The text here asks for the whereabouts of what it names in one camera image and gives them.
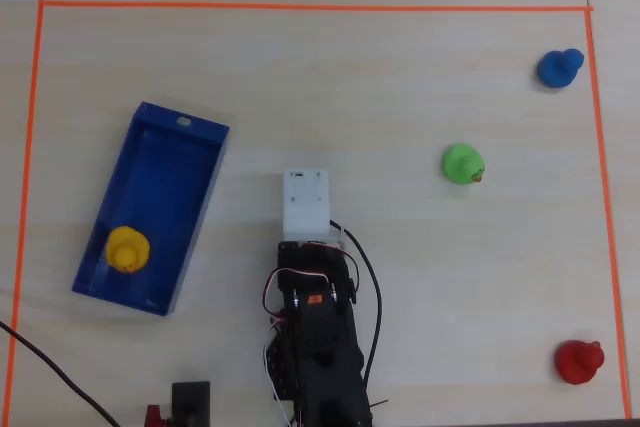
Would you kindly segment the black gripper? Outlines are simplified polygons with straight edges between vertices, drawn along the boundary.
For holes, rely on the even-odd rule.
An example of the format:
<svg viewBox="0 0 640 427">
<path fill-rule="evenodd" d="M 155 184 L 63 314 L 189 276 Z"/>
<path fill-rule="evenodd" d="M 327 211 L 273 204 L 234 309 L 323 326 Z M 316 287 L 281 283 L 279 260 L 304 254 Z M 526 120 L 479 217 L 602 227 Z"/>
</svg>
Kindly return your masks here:
<svg viewBox="0 0 640 427">
<path fill-rule="evenodd" d="M 344 249 L 322 242 L 283 241 L 278 245 L 278 289 L 285 307 L 329 293 L 335 302 L 357 303 L 359 266 Z"/>
</svg>

